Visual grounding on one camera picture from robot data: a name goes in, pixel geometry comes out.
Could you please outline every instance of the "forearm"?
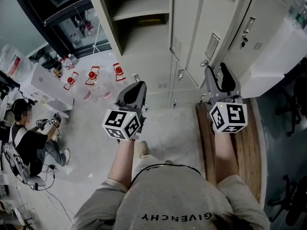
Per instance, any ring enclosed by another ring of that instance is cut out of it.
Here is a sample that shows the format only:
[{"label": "forearm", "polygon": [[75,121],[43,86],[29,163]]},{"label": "forearm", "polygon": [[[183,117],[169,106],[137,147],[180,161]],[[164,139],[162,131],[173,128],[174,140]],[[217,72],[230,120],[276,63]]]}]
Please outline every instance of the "forearm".
[{"label": "forearm", "polygon": [[230,134],[215,133],[215,171],[217,184],[230,175],[239,175]]},{"label": "forearm", "polygon": [[30,129],[29,131],[34,131],[34,132],[36,132],[36,131],[38,131],[38,129],[39,129],[39,127],[34,127],[34,128],[32,128],[32,129]]},{"label": "forearm", "polygon": [[56,132],[56,130],[57,130],[57,127],[55,125],[52,125],[51,129],[47,133],[47,136],[48,136],[47,141],[51,140],[51,138],[53,137],[54,132]]},{"label": "forearm", "polygon": [[118,181],[129,189],[131,186],[133,154],[134,140],[121,140],[108,179]]}]

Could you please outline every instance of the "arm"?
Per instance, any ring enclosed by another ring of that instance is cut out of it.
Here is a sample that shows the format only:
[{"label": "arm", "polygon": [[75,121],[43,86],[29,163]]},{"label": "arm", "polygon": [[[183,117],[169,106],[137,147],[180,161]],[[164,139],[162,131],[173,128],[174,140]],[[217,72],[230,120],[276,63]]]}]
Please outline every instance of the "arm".
[{"label": "arm", "polygon": [[46,142],[48,142],[48,141],[51,140],[51,138],[52,138],[53,135],[54,135],[54,132],[56,132],[56,130],[57,130],[58,127],[59,127],[59,123],[58,123],[58,122],[56,122],[56,123],[54,123],[54,124],[52,125],[51,129],[50,129],[50,130],[48,131],[48,133],[47,133],[48,139],[47,139]]},{"label": "arm", "polygon": [[134,140],[121,140],[108,179],[115,180],[123,184],[125,187],[130,188],[133,154]]},{"label": "arm", "polygon": [[131,186],[134,141],[120,141],[108,179],[83,204],[74,217],[71,230],[108,229]]},{"label": "arm", "polygon": [[239,175],[230,134],[215,133],[215,170],[217,184],[230,175]]},{"label": "arm", "polygon": [[268,218],[239,177],[230,134],[215,133],[215,166],[217,188],[227,198],[234,215],[249,222],[255,230],[269,230]]},{"label": "arm", "polygon": [[29,131],[34,131],[34,132],[36,132],[36,131],[38,131],[38,129],[39,129],[39,127],[34,127],[34,128],[32,128],[32,129],[30,129]]}]

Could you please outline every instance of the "black t-shirt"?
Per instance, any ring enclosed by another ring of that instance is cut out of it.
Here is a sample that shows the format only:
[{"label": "black t-shirt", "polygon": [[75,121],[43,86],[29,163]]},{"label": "black t-shirt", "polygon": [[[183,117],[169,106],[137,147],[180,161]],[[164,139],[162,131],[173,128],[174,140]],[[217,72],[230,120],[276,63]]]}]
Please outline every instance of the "black t-shirt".
[{"label": "black t-shirt", "polygon": [[[12,139],[15,137],[22,125],[14,124],[12,128]],[[30,163],[31,176],[38,175],[42,168],[43,163],[41,160],[37,160],[36,150],[43,149],[48,139],[47,135],[38,134],[34,131],[28,131],[19,142],[16,150],[26,165]]]}]

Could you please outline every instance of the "locker door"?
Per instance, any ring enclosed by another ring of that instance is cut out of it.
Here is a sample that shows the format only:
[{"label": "locker door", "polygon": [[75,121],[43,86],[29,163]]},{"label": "locker door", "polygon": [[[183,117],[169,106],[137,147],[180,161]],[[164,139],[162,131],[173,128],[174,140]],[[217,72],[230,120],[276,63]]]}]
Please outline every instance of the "locker door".
[{"label": "locker door", "polygon": [[186,68],[198,88],[202,87],[205,79],[202,62],[207,60],[212,65],[219,49],[223,49],[243,2],[244,0],[203,1],[193,50]]},{"label": "locker door", "polygon": [[150,112],[151,110],[167,108],[168,107],[167,102],[168,102],[168,92],[146,95],[145,103],[148,112]]},{"label": "locker door", "polygon": [[185,69],[182,68],[179,62],[176,61],[176,71],[174,79],[174,91],[179,90],[197,90],[193,80],[186,73]]},{"label": "locker door", "polygon": [[285,4],[277,0],[251,1],[229,53],[223,59],[237,78],[242,77],[274,36],[287,13],[286,9]]},{"label": "locker door", "polygon": [[185,68],[202,0],[173,0],[172,53]]},{"label": "locker door", "polygon": [[168,92],[171,73],[171,54],[155,53],[143,57],[124,57],[124,73],[129,84],[144,81],[147,93]]},{"label": "locker door", "polygon": [[170,102],[171,108],[181,108],[190,105],[195,105],[199,102],[207,102],[210,96],[207,92],[207,87],[203,87],[200,90],[184,90],[173,91],[172,99]]}]

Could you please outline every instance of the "hair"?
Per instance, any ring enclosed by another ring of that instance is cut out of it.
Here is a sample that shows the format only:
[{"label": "hair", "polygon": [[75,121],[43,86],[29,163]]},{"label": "hair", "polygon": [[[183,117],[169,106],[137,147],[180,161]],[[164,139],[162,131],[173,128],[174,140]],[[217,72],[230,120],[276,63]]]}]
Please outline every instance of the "hair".
[{"label": "hair", "polygon": [[253,230],[253,227],[248,221],[240,219],[232,214],[222,216],[214,214],[212,222],[218,230]]},{"label": "hair", "polygon": [[14,114],[15,121],[18,122],[22,119],[27,111],[31,110],[31,105],[28,104],[24,99],[17,99],[12,105],[12,112]]}]

